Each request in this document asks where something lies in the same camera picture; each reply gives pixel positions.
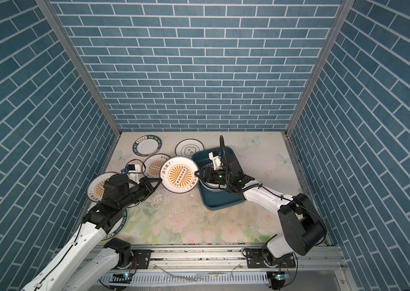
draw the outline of black mounting plate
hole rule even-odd
[[[150,250],[131,250],[134,257],[137,258],[137,269],[144,270],[148,269],[150,263]]]
[[[247,268],[268,268],[268,266],[263,261],[261,249],[244,249],[243,253],[247,257]],[[295,268],[295,260],[294,255],[292,253],[282,256],[280,260],[284,261],[288,268]]]

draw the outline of floral tabletop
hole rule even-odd
[[[245,174],[266,187],[284,194],[301,192],[284,140],[279,132],[157,132],[122,133],[107,171],[120,172],[135,155],[133,143],[154,134],[162,141],[158,153],[174,156],[177,144],[194,138],[205,149],[219,146],[223,135]],[[149,199],[129,208],[124,227],[116,237],[132,244],[259,243],[282,232],[277,214],[245,201],[210,211],[202,203],[198,187],[185,194],[174,194],[161,185]]]

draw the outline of orange sunburst pattern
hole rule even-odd
[[[148,166],[148,173],[152,176],[158,176],[160,174],[161,166],[163,166],[164,161],[153,161]]]
[[[189,167],[177,165],[169,171],[168,178],[171,184],[178,188],[183,188],[190,184],[193,174]]]
[[[105,189],[103,188],[103,186],[105,185],[105,181],[106,180],[103,180],[95,186],[95,195],[97,197],[103,197],[103,195],[105,194]]]

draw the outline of blue brick wall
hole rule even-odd
[[[33,0],[0,0],[0,291],[67,240],[113,132]]]
[[[341,0],[52,1],[123,131],[286,128]]]
[[[356,0],[293,134],[361,290],[410,289],[410,0]]]

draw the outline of plastic tray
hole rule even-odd
[[[232,150],[232,148],[225,147],[225,149],[226,149],[226,154],[234,154],[234,151]],[[197,164],[199,169],[211,163],[211,160],[208,158],[208,153],[214,150],[221,151],[219,147],[210,148],[210,149],[196,152],[192,156],[192,160]],[[202,197],[203,205],[205,205],[205,207],[207,207],[208,210],[219,210],[219,209],[223,209],[226,207],[237,205],[245,201],[244,199],[234,194],[231,194],[229,192],[226,192],[224,190],[210,191],[206,189],[202,185],[202,183],[198,184],[198,189],[200,190],[200,196]]]

